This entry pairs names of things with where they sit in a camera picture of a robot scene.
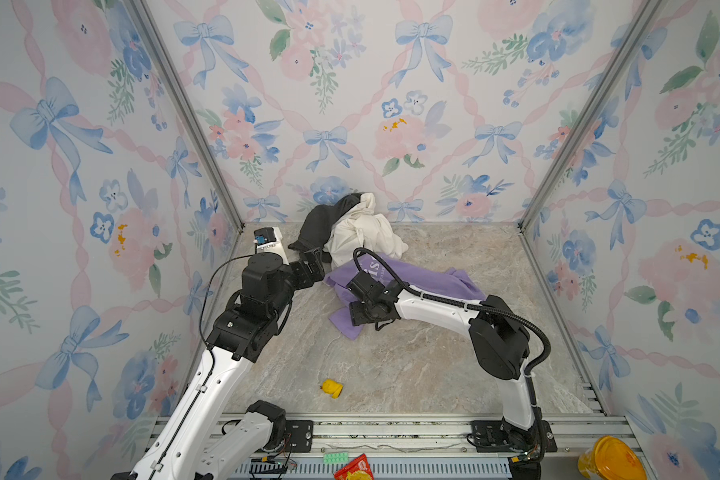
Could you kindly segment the white cloth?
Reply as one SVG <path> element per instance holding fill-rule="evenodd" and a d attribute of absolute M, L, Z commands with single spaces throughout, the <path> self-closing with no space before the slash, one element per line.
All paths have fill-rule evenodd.
<path fill-rule="evenodd" d="M 363 193 L 360 201 L 333 226 L 326 250 L 331 268 L 336 269 L 352 260 L 356 248 L 364 247 L 393 259 L 401 259 L 409 246 L 397 235 L 390 221 L 376 212 L 373 193 Z"/>

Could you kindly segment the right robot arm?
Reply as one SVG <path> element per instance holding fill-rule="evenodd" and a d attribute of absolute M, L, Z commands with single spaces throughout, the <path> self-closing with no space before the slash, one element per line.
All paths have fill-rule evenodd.
<path fill-rule="evenodd" d="M 417 320 L 469 339 L 477 363 L 499 385 L 502 420 L 493 441 L 529 459 L 544 455 L 547 435 L 532 378 L 533 369 L 551 353 L 541 329 L 495 295 L 483 301 L 451 298 L 398 279 L 384 285 L 366 272 L 355 275 L 348 290 L 355 297 L 350 304 L 354 325 L 381 330 L 397 320 Z"/>

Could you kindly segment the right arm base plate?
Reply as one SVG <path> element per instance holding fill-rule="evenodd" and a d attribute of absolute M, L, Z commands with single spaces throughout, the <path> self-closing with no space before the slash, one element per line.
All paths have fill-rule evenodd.
<path fill-rule="evenodd" d="M 555 435 L 546 420 L 541 422 L 541 427 L 534 424 L 529 430 L 503 420 L 476 420 L 470 426 L 469 440 L 481 453 L 536 454 L 540 445 L 544 445 L 546 453 L 558 451 Z"/>

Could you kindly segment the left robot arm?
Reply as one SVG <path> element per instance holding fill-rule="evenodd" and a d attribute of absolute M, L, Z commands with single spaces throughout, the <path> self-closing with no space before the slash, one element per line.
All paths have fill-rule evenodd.
<path fill-rule="evenodd" d="M 157 440 L 120 479 L 227 479 L 258 451 L 286 443 L 284 409 L 259 400 L 214 444 L 208 442 L 233 391 L 279 335 L 298 290 L 323 280 L 318 251 L 290 262 L 282 251 L 248 256 L 241 287 L 216 318 L 196 374 Z"/>

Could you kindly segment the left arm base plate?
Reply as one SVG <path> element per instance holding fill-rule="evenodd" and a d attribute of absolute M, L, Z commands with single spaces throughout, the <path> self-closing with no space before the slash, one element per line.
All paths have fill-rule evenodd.
<path fill-rule="evenodd" d="M 285 420 L 278 426 L 280 451 L 284 453 L 310 453 L 313 445 L 312 420 Z"/>

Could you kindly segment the black cloth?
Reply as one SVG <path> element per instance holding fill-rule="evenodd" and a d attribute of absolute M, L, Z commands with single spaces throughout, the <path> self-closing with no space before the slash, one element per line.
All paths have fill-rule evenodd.
<path fill-rule="evenodd" d="M 360 200 L 360 193 L 351 193 L 333 205 L 317 205 L 307 214 L 297 239 L 288 245 L 288 249 L 298 252 L 323 249 L 331 236 L 333 226 L 358 205 Z"/>

